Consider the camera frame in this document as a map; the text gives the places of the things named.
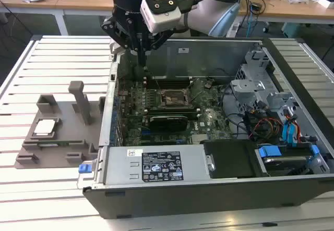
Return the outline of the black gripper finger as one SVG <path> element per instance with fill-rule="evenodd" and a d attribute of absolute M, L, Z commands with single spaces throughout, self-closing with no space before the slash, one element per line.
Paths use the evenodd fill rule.
<path fill-rule="evenodd" d="M 162 46 L 167 39 L 174 33 L 174 29 L 166 30 L 153 34 L 146 30 L 141 37 L 141 65 L 146 65 L 146 53 L 151 50 L 156 50 Z"/>
<path fill-rule="evenodd" d="M 130 18 L 125 19 L 125 26 L 115 18 L 108 18 L 102 24 L 102 29 L 124 49 L 137 53 L 137 62 L 141 65 L 141 46 L 134 25 Z"/>

